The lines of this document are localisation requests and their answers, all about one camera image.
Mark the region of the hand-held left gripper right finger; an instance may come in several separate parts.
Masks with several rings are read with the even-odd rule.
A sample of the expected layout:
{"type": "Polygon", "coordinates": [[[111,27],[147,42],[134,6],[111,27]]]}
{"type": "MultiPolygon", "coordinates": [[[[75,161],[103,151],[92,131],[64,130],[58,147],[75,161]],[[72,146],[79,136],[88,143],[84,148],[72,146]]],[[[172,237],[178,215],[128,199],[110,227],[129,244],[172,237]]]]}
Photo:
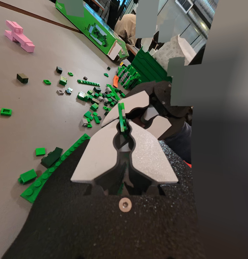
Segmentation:
{"type": "Polygon", "coordinates": [[[178,178],[172,169],[158,139],[146,129],[129,122],[134,141],[131,161],[134,170],[154,184],[175,184],[178,178]]]}

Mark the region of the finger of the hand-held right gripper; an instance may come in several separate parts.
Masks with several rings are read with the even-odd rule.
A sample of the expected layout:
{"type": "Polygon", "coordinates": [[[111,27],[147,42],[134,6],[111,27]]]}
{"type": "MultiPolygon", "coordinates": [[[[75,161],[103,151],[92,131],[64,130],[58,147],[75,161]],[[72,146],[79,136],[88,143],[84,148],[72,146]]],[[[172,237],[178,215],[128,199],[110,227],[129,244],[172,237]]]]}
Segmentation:
{"type": "Polygon", "coordinates": [[[171,127],[171,123],[165,117],[159,115],[153,106],[149,106],[143,114],[145,129],[158,140],[164,139],[164,133],[171,127]]]}
{"type": "MultiPolygon", "coordinates": [[[[118,104],[124,104],[126,118],[133,120],[145,112],[145,110],[149,107],[149,101],[149,95],[146,93],[146,91],[142,91],[132,96],[123,98],[118,102],[118,104]]],[[[119,111],[118,105],[115,105],[104,118],[101,127],[108,125],[110,122],[117,118],[119,118],[119,111]]]]}

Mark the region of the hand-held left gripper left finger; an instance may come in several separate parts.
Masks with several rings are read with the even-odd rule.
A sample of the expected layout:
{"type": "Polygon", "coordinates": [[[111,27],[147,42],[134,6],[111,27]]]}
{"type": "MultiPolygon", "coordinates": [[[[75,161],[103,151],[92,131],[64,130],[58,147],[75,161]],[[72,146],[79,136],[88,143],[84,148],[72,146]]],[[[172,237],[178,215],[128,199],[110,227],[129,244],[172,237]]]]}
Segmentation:
{"type": "Polygon", "coordinates": [[[74,183],[94,184],[117,164],[118,153],[113,144],[118,134],[119,119],[101,128],[89,140],[71,177],[74,183]]]}

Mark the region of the green brick assembly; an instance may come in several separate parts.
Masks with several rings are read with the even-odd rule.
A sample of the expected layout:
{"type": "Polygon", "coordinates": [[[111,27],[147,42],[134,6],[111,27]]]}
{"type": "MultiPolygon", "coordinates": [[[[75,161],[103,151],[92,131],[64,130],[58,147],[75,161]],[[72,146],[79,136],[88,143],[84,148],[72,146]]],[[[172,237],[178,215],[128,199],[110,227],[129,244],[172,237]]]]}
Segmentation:
{"type": "Polygon", "coordinates": [[[127,122],[126,122],[126,113],[124,103],[118,103],[118,113],[119,113],[119,123],[120,123],[120,133],[124,137],[124,139],[128,138],[127,134],[127,122]]]}

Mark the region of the person's right forearm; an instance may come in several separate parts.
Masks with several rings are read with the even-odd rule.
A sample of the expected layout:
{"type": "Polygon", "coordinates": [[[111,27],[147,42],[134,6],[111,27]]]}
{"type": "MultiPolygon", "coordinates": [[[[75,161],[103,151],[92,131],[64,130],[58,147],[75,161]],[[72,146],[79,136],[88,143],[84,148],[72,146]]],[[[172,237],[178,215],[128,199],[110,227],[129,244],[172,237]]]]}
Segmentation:
{"type": "Polygon", "coordinates": [[[161,136],[164,141],[179,157],[186,163],[191,164],[191,126],[184,121],[171,126],[167,132],[161,136]]]}

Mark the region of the grey desk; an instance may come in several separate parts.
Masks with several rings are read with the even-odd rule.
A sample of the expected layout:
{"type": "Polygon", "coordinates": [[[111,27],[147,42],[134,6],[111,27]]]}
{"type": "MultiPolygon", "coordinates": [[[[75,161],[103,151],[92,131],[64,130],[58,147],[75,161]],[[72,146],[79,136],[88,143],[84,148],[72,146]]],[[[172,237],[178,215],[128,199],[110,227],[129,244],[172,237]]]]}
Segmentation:
{"type": "Polygon", "coordinates": [[[46,170],[35,149],[67,150],[85,131],[77,79],[105,87],[118,65],[83,34],[0,6],[0,258],[32,207],[20,174],[46,170]]]}

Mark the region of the green grey brick stack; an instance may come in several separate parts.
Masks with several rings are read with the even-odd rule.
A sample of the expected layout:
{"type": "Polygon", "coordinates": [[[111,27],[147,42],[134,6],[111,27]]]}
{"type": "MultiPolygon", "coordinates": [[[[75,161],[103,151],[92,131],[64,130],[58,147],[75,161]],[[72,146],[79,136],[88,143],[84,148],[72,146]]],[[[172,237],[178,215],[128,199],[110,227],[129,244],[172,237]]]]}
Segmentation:
{"type": "Polygon", "coordinates": [[[131,64],[129,64],[127,67],[124,65],[119,66],[116,75],[119,78],[118,82],[126,90],[132,90],[135,86],[142,83],[140,74],[131,64]]]}

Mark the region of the long green studded plate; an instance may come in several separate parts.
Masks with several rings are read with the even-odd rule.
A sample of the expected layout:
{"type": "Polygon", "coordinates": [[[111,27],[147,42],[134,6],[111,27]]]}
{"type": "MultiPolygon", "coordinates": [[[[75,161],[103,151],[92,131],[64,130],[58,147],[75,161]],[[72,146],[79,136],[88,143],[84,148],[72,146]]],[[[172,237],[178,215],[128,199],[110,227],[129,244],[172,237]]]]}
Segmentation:
{"type": "Polygon", "coordinates": [[[74,152],[83,142],[89,140],[90,136],[83,134],[61,157],[58,161],[50,168],[48,168],[40,177],[38,177],[22,194],[22,198],[26,199],[30,203],[34,203],[42,187],[52,175],[52,173],[74,152]]]}

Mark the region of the scattered loose green bricks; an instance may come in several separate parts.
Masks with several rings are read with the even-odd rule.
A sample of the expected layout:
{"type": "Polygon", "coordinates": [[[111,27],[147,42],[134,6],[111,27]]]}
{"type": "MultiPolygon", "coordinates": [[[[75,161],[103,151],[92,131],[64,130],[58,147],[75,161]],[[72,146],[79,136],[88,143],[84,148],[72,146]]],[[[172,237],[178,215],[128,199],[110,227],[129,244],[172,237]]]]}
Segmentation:
{"type": "Polygon", "coordinates": [[[64,154],[83,134],[91,137],[87,128],[103,121],[99,107],[104,115],[111,109],[104,104],[107,99],[99,101],[105,94],[92,89],[79,91],[75,103],[73,93],[52,94],[50,86],[32,90],[37,90],[35,95],[24,89],[20,97],[7,92],[14,107],[0,110],[0,176],[19,176],[20,184],[35,178],[34,165],[56,147],[64,154]]]}

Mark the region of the dark green flat plate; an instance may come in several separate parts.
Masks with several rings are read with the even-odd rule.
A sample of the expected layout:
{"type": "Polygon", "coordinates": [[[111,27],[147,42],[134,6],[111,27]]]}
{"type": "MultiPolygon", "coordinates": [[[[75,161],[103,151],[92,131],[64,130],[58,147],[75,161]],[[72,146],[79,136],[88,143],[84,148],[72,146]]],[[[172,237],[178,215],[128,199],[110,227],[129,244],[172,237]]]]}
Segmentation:
{"type": "Polygon", "coordinates": [[[52,167],[61,157],[62,151],[62,148],[56,147],[54,151],[49,152],[47,156],[41,159],[41,165],[47,169],[52,167]]]}

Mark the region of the printed white paper bag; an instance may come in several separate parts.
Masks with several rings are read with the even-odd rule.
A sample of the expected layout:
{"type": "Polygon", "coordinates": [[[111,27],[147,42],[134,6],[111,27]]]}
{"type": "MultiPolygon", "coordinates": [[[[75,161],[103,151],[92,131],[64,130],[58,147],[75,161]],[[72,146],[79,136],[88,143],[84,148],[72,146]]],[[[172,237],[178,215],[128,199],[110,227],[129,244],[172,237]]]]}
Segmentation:
{"type": "Polygon", "coordinates": [[[163,44],[159,50],[151,49],[149,54],[165,69],[167,70],[170,59],[181,57],[184,58],[184,65],[189,65],[193,59],[190,54],[182,46],[182,43],[187,42],[180,35],[176,35],[171,38],[169,42],[163,44]]]}

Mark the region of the long green studded strip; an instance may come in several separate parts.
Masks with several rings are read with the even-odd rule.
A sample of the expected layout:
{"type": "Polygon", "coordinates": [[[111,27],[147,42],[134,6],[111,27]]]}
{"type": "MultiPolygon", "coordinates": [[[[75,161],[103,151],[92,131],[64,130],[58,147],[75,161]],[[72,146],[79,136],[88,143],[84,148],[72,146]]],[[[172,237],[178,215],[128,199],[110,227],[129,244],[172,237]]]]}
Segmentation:
{"type": "Polygon", "coordinates": [[[78,82],[79,84],[85,84],[85,85],[100,87],[100,84],[99,84],[99,83],[90,82],[90,81],[86,81],[86,80],[78,79],[77,82],[78,82]]]}

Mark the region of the green toy box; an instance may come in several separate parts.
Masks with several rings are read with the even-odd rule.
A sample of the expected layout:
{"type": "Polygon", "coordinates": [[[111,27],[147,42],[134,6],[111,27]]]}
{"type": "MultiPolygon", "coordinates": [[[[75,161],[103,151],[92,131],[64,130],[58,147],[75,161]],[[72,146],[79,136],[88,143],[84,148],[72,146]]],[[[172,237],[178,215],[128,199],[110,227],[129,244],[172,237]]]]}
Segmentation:
{"type": "Polygon", "coordinates": [[[126,43],[87,3],[59,0],[55,7],[110,59],[127,59],[126,43]]]}

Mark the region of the large dark green brick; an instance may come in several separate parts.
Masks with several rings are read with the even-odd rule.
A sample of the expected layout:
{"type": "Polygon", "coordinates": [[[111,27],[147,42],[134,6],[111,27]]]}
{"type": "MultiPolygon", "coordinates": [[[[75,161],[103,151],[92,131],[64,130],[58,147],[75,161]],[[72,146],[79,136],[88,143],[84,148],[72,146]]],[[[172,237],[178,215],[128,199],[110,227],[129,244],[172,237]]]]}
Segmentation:
{"type": "Polygon", "coordinates": [[[24,73],[17,73],[16,79],[23,84],[27,84],[29,78],[24,73]]]}

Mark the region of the pink brick model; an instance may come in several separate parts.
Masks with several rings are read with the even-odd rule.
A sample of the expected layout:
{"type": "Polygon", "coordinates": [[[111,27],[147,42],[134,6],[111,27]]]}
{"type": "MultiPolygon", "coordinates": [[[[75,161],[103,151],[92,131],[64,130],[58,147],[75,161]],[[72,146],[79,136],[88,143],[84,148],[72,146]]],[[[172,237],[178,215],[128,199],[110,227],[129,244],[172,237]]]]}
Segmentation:
{"type": "Polygon", "coordinates": [[[23,28],[18,23],[6,20],[5,24],[10,30],[5,30],[4,36],[12,42],[19,43],[21,48],[28,53],[33,53],[35,51],[35,45],[23,34],[23,28]]]}

